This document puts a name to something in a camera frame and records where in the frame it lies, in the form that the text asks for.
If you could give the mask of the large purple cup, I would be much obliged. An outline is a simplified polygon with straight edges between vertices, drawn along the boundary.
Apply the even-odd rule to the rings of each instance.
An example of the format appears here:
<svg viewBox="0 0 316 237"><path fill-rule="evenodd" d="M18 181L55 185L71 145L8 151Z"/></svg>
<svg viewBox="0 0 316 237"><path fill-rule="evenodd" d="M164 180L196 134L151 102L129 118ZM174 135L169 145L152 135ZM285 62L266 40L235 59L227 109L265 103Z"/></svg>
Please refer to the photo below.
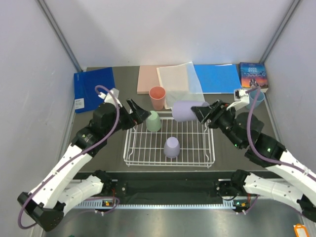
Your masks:
<svg viewBox="0 0 316 237"><path fill-rule="evenodd" d="M176 101L172 107L172 116L177 122L194 121L197 120L197 117L192 112L191 107L208 105L208 102L203 101Z"/></svg>

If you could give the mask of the pink cup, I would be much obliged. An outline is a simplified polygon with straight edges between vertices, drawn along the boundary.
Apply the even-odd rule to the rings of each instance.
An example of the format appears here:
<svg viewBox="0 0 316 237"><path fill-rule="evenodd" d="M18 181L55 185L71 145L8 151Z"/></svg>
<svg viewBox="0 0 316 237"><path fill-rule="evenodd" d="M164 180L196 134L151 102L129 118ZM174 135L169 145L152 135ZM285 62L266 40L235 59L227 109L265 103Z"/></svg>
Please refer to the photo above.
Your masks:
<svg viewBox="0 0 316 237"><path fill-rule="evenodd" d="M165 95L165 89L161 86L155 86L150 89L149 96L155 110L162 110L164 108Z"/></svg>

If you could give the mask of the blue cup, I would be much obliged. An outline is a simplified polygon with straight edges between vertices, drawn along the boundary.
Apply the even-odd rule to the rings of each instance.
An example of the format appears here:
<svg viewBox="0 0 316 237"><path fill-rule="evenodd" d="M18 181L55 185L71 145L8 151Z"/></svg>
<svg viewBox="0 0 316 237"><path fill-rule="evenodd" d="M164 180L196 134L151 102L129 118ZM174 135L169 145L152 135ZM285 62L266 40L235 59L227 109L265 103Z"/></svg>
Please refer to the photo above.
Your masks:
<svg viewBox="0 0 316 237"><path fill-rule="evenodd" d="M255 99L256 94L257 94L257 90L254 90L254 91L249 93L249 104L246 106L246 108L248 110L251 109L252 104L255 105L254 108L257 108L264 101L265 94L262 91L260 91L259 96L258 96L256 102L254 103L254 99Z"/></svg>

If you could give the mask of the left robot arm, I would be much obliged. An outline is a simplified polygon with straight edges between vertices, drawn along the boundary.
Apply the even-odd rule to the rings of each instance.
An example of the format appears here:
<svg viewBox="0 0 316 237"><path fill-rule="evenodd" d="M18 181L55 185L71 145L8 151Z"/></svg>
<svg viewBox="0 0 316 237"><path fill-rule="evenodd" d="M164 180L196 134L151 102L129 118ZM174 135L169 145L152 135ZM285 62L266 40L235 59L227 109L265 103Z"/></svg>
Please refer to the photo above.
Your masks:
<svg viewBox="0 0 316 237"><path fill-rule="evenodd" d="M80 169L107 144L108 138L119 130L129 130L142 124L150 115L132 99L127 100L132 112L115 100L105 100L93 112L89 124L79 130L66 152L50 174L29 192L22 192L17 201L21 205L18 226L22 225L22 214L27 213L36 225L52 231L64 216L75 206L94 195L108 195L112 184L102 171L96 171L80 184L67 189Z"/></svg>

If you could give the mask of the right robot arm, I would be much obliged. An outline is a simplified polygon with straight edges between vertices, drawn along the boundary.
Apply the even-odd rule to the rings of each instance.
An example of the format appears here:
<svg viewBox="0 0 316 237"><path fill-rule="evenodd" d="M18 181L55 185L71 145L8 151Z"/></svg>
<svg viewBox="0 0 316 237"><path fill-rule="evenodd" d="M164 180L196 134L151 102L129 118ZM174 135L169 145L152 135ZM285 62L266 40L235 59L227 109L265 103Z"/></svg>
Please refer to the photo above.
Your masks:
<svg viewBox="0 0 316 237"><path fill-rule="evenodd" d="M262 133L264 123L250 113L237 114L221 100L209 106L193 106L201 124L219 129L245 157L280 176L287 185L266 180L245 170L236 170L229 183L234 195L253 194L284 203L311 221L316 220L316 175L275 138Z"/></svg>

